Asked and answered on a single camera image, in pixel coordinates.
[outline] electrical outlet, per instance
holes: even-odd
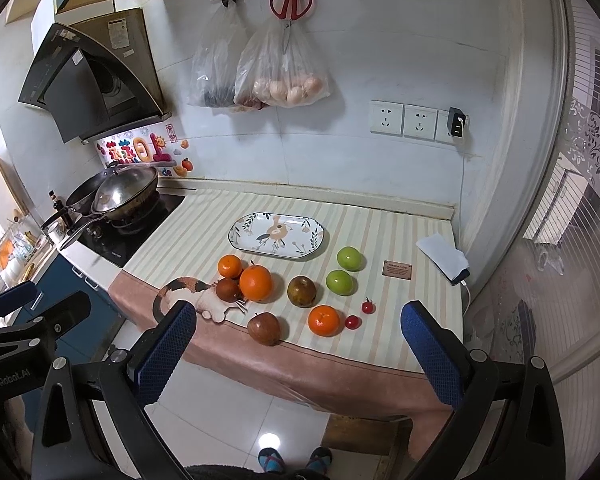
[[[436,135],[435,108],[404,105],[404,128],[402,132],[408,137],[433,140]]]
[[[371,101],[369,103],[369,129],[377,134],[402,134],[402,110],[400,103]]]
[[[449,133],[449,130],[446,127],[446,122],[449,118],[449,112],[446,110],[438,110],[438,124],[436,125],[436,141],[444,142],[445,144],[452,144],[455,146],[462,146],[464,142],[464,137],[467,134],[468,126],[469,126],[469,116],[466,116],[466,127],[464,136],[462,137],[454,137]]]

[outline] blue gripper pad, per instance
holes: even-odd
[[[0,317],[10,314],[31,301],[35,301],[38,294],[38,288],[33,282],[22,282],[0,293]]]
[[[128,366],[140,406],[158,401],[195,331],[196,311],[192,304],[181,300],[156,328],[142,334],[131,350],[139,350],[140,360],[132,358]]]
[[[460,371],[434,336],[427,321],[411,303],[416,302],[407,303],[400,315],[402,335],[413,350],[440,402],[450,404],[456,410],[464,396]]]

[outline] pan handle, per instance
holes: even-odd
[[[63,207],[60,211],[56,211],[53,213],[41,226],[40,230],[44,231],[47,227],[49,227],[53,222],[58,220],[63,214],[69,213],[69,208]]]
[[[63,249],[66,249],[68,246],[73,244],[78,238],[80,238],[80,235],[87,227],[89,227],[91,224],[96,223],[98,220],[101,220],[101,219],[102,219],[102,216],[95,216],[94,218],[91,218],[86,224],[81,225],[75,233],[72,233],[71,236],[67,237],[62,242],[59,249],[62,251]]]

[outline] range hood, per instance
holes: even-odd
[[[52,23],[20,102],[48,110],[64,142],[96,140],[168,117],[142,9]]]

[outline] foot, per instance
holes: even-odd
[[[314,452],[311,453],[311,458],[306,464],[306,468],[320,473],[321,475],[326,475],[331,462],[333,462],[333,455],[329,448],[317,447],[314,449]]]
[[[265,473],[285,473],[285,461],[282,460],[280,453],[272,447],[261,449],[258,453],[258,462]]]

